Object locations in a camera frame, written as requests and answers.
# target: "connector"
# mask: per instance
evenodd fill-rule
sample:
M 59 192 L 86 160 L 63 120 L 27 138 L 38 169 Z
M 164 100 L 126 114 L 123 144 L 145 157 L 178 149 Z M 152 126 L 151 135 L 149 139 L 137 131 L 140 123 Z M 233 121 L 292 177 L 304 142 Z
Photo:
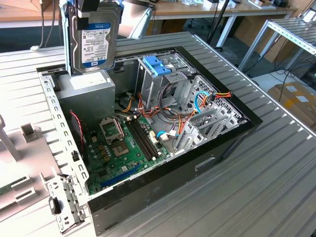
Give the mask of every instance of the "connector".
M 167 133 L 164 133 L 164 134 L 160 135 L 159 138 L 160 138 L 162 141 L 166 141 L 166 140 L 169 139 Z

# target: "corrugated metal surface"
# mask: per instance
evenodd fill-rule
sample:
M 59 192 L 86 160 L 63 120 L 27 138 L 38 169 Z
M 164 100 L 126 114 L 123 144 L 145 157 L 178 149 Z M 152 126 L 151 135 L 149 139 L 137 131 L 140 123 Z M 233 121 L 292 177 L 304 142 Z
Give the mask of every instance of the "corrugated metal surface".
M 121 40 L 117 54 L 183 46 L 264 121 L 231 157 L 105 235 L 107 237 L 309 236 L 316 228 L 315 136 L 225 59 L 189 33 Z M 32 122 L 59 165 L 62 146 L 35 68 L 63 63 L 63 49 L 0 54 L 0 113 L 7 131 Z M 58 236 L 47 200 L 0 223 L 13 236 Z M 88 221 L 67 236 L 94 236 Z

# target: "power cable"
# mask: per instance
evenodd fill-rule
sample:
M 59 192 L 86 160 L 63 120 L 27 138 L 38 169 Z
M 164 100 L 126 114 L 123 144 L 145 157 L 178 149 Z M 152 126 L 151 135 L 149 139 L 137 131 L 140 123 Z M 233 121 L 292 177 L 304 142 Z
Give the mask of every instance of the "power cable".
M 221 9 L 221 12 L 219 13 L 219 16 L 218 16 L 218 18 L 217 18 L 217 21 L 216 21 L 214 30 L 212 31 L 211 35 L 209 35 L 209 37 L 208 37 L 208 39 L 207 39 L 207 43 L 208 43 L 208 44 L 211 44 L 211 41 L 212 41 L 212 39 L 213 39 L 213 37 L 214 37 L 214 35 L 215 35 L 216 29 L 218 28 L 219 23 L 221 22 L 221 20 L 222 20 L 222 18 L 223 18 L 224 12 L 225 12 L 225 10 L 226 10 L 226 7 L 227 7 L 229 1 L 230 1 L 230 0 L 225 0 L 225 2 L 224 2 L 224 5 L 223 5 L 223 7 L 222 7 L 222 9 Z
M 56 11 L 55 0 L 53 0 L 52 2 L 53 2 L 53 19 L 52 19 L 52 22 L 51 22 L 51 27 L 50 27 L 50 31 L 49 31 L 47 40 L 45 42 L 45 48 L 47 47 L 47 43 L 49 41 L 50 35 L 51 35 L 51 33 L 53 31 L 53 28 L 54 28 L 54 23 L 55 23 L 55 11 Z
M 43 46 L 43 42 L 44 42 L 44 9 L 43 9 L 43 3 L 40 0 L 39 1 L 40 4 L 40 15 L 41 15 L 41 40 L 40 40 L 40 44 L 38 46 L 32 46 L 31 50 L 32 51 L 36 51 L 39 48 L 41 48 Z
M 214 14 L 214 17 L 213 17 L 213 19 L 212 19 L 211 27 L 209 28 L 207 37 L 209 37 L 209 35 L 210 35 L 210 33 L 211 33 L 211 30 L 214 28 L 214 27 L 213 27 L 213 24 L 214 24 L 214 20 L 215 20 L 215 18 L 216 18 L 216 13 L 217 13 L 217 9 L 218 9 L 218 4 L 219 4 L 219 3 L 217 3 L 217 5 L 216 5 L 215 14 Z

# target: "table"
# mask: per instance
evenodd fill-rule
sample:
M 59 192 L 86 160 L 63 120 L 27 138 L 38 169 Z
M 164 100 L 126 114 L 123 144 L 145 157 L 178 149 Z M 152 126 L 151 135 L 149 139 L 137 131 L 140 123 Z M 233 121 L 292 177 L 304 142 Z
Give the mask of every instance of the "table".
M 310 54 L 316 54 L 316 27 L 304 22 L 300 18 L 292 18 L 288 20 L 284 19 L 276 19 L 276 20 L 267 20 L 263 27 L 261 28 L 259 34 L 256 39 L 252 43 L 245 57 L 239 65 L 239 69 L 243 70 L 246 66 L 249 58 L 253 54 L 256 49 L 258 43 L 262 39 L 263 35 L 270 28 L 274 30 L 274 34 L 271 39 L 262 50 L 261 55 L 263 55 L 267 50 L 269 50 L 272 43 L 275 41 L 276 37 L 280 34 L 286 39 L 292 41 L 297 46 L 300 47 L 300 50 L 296 53 L 296 55 L 292 58 L 292 60 L 288 63 L 285 69 L 289 69 L 290 66 L 295 62 L 298 56 L 305 50 Z
M 183 46 L 263 123 L 224 162 L 119 223 L 106 237 L 309 237 L 316 226 L 316 135 L 220 56 L 187 32 L 118 40 L 117 55 Z M 62 145 L 36 68 L 64 63 L 61 47 L 0 54 L 0 113 L 40 126 L 63 172 Z M 5 127 L 18 127 L 8 121 Z M 59 236 L 47 199 L 0 223 L 15 237 Z M 94 236 L 88 219 L 67 237 Z
M 226 26 L 221 34 L 217 47 L 222 47 L 229 31 L 231 30 L 236 18 L 238 16 L 255 16 L 255 15 L 284 15 L 285 19 L 289 18 L 294 11 L 297 9 L 294 7 L 280 8 L 277 7 L 275 10 L 265 9 L 261 10 L 250 3 L 247 0 L 242 0 L 241 4 L 237 4 L 236 8 L 227 8 L 224 17 L 228 17 Z M 156 4 L 155 12 L 155 33 L 160 34 L 160 29 L 163 20 L 169 19 L 187 19 L 187 18 L 204 18 L 214 17 L 215 8 L 207 8 L 203 4 L 197 6 L 185 6 L 181 2 L 170 3 L 170 2 L 158 2 Z M 52 6 L 45 11 L 45 19 L 49 20 L 52 17 Z M 26 27 L 26 26 L 40 26 L 40 12 L 34 12 L 30 10 L 19 9 L 15 7 L 6 7 L 0 9 L 0 28 L 11 28 L 11 27 Z

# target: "cardboard box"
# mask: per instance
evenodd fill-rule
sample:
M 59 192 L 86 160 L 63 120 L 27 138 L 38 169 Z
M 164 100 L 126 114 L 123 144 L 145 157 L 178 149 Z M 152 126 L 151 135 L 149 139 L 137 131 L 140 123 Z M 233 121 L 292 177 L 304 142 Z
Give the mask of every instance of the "cardboard box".
M 271 2 L 268 0 L 251 0 L 254 4 L 258 6 L 270 6 Z
M 42 2 L 44 10 L 52 4 L 52 0 L 42 0 Z M 0 0 L 0 4 L 40 11 L 40 0 Z
M 272 87 L 268 93 L 276 100 L 280 97 L 282 84 Z M 284 84 L 280 103 L 295 117 L 316 131 L 316 96 L 298 82 Z

